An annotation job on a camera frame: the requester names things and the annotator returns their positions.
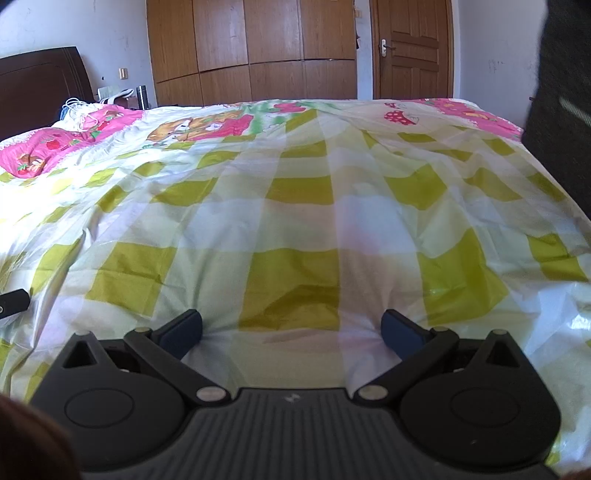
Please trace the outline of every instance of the pillow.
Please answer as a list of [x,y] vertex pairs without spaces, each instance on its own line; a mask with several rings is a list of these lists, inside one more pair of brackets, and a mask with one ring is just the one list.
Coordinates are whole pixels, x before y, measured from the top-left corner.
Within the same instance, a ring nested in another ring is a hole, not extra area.
[[55,168],[69,153],[109,138],[143,116],[142,110],[105,105],[80,118],[80,132],[47,127],[0,142],[0,167],[21,179]]

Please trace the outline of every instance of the metal screw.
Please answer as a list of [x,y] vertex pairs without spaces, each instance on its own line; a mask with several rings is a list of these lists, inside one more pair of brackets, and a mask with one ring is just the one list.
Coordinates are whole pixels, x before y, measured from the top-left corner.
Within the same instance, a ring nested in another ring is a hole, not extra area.
[[201,401],[220,401],[226,398],[226,391],[220,387],[203,387],[197,390],[197,398]]
[[365,385],[359,389],[358,394],[364,400],[378,401],[388,396],[388,390],[381,385]]

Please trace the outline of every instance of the wooden wardrobe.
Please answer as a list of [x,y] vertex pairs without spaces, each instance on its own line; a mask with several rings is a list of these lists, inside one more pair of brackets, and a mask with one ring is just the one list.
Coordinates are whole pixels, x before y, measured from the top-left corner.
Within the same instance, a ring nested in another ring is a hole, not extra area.
[[353,0],[147,0],[158,104],[357,98]]

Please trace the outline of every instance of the bed sheet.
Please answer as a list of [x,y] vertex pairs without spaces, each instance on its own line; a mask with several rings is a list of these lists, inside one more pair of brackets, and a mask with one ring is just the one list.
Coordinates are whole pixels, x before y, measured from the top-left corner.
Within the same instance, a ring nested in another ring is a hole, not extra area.
[[400,361],[379,335],[395,308],[510,331],[563,412],[549,462],[590,463],[590,222],[470,119],[398,101],[159,108],[50,173],[0,174],[0,229],[0,291],[32,296],[0,328],[15,397],[75,331],[120,338],[190,308],[204,337],[183,361],[231,391],[353,391]]

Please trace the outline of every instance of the dark wooden headboard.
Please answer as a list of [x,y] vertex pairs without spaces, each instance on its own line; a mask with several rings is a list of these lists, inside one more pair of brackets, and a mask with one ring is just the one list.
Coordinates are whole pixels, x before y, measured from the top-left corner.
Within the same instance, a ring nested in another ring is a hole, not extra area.
[[0,141],[58,121],[70,97],[95,101],[76,47],[0,59]]

